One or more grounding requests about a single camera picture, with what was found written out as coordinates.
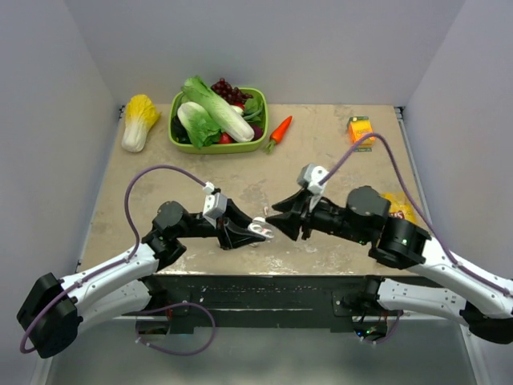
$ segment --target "carrot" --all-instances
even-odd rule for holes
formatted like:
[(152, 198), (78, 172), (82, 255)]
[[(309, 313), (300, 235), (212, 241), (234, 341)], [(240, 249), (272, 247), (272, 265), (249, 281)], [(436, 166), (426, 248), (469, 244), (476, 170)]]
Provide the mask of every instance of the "carrot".
[(289, 116), (287, 119), (281, 122), (278, 128), (273, 131), (273, 133), (269, 137), (269, 143), (267, 143), (267, 146), (265, 146), (265, 151), (268, 154), (270, 154), (273, 151), (274, 146), (276, 146), (283, 140), (283, 137), (287, 132), (287, 128), (289, 128), (290, 122), (292, 122), (292, 116)]

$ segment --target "white corner wall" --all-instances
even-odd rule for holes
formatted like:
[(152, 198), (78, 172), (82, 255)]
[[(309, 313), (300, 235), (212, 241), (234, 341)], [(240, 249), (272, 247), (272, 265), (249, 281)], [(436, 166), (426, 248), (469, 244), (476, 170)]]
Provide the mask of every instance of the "white corner wall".
[[(457, 253), (507, 278), (513, 278), (512, 19), (511, 1), (467, 0), (405, 110), (435, 226)], [(491, 383), (511, 383), (513, 346), (481, 346)]]
[(224, 76), (272, 103), (402, 106), (464, 0), (66, 0), (118, 103)]
[(74, 271), (115, 129), (110, 92), (62, 0), (0, 12), (0, 383), (26, 384), (16, 314), (34, 281)]

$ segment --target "red grapes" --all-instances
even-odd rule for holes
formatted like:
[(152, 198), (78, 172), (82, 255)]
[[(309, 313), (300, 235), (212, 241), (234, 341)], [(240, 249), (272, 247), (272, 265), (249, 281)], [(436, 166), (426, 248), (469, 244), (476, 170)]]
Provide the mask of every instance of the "red grapes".
[(219, 79), (219, 82), (213, 84), (211, 89), (230, 104), (244, 104), (246, 100), (253, 98), (253, 95), (245, 94), (239, 87), (232, 87), (224, 78)]

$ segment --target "yellow bag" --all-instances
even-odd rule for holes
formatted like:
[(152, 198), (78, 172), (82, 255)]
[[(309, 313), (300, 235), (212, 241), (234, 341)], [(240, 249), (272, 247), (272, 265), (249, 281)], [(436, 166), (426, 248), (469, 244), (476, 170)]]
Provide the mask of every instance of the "yellow bag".
[(391, 203), (390, 205), (390, 215), (392, 217), (407, 219), (414, 225), (417, 224), (417, 219), (415, 218), (415, 211), (413, 206), (408, 201), (406, 194), (403, 192), (400, 193), (391, 193), (386, 192), (381, 194), (382, 197), (388, 199)]

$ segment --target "tabletop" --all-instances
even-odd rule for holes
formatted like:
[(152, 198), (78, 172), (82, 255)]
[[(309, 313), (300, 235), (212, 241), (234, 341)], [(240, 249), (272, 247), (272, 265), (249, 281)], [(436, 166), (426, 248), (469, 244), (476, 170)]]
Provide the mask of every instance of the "tabletop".
[[(133, 176), (155, 164), (185, 168), (201, 180), (211, 181), (250, 217), (263, 217), (265, 207), (295, 193), (296, 178), (303, 166), (315, 163), (330, 169), (349, 148), (346, 124), (350, 116), (369, 116), (375, 132), (389, 142), (406, 185), (419, 200), (401, 129), (392, 106), (270, 104), (272, 131), (287, 116), (293, 122), (283, 142), (272, 155), (263, 151), (231, 155), (192, 155), (179, 152), (168, 139), (170, 105), (157, 104), (160, 120), (150, 131), (142, 152), (121, 148), (124, 122), (120, 122), (106, 175), (99, 193), (81, 270), (124, 252), (135, 241), (123, 211), (125, 189)], [(386, 150), (375, 143), (372, 152), (355, 152), (327, 184), (325, 196), (345, 206), (347, 194), (363, 185), (380, 193), (401, 192)], [(144, 235), (165, 201), (178, 201), (190, 213), (203, 208), (201, 187), (169, 170), (143, 176), (131, 193), (130, 208), (135, 225)], [(217, 240), (183, 239), (188, 251), (159, 274), (401, 274), (367, 257), (368, 246), (313, 232), (307, 241), (291, 241), (275, 230), (271, 241), (257, 247), (222, 250)]]

